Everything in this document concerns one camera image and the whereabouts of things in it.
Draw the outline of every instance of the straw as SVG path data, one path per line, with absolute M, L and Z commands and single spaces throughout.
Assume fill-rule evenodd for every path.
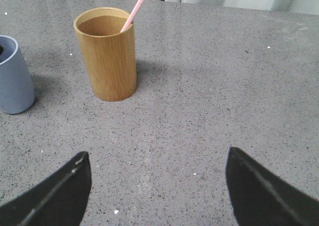
M 125 22 L 125 24 L 124 24 L 124 26 L 123 26 L 123 28 L 122 28 L 122 30 L 121 30 L 121 33 L 122 33 L 123 31 L 125 31 L 125 30 L 128 29 L 128 27 L 129 27 L 130 24 L 133 22 L 133 19 L 134 19 L 135 15 L 136 15 L 136 14 L 138 13 L 138 11 L 140 10 L 140 8 L 141 8 L 141 6 L 142 6 L 142 4 L 143 4 L 144 1 L 145 1 L 145 0 L 138 0 L 138 2 L 136 3 L 136 5 L 134 6 L 134 9 L 132 10 L 132 13 L 130 14 L 130 16 L 129 16 L 129 18 L 128 18 L 128 20 L 126 20 L 126 22 Z

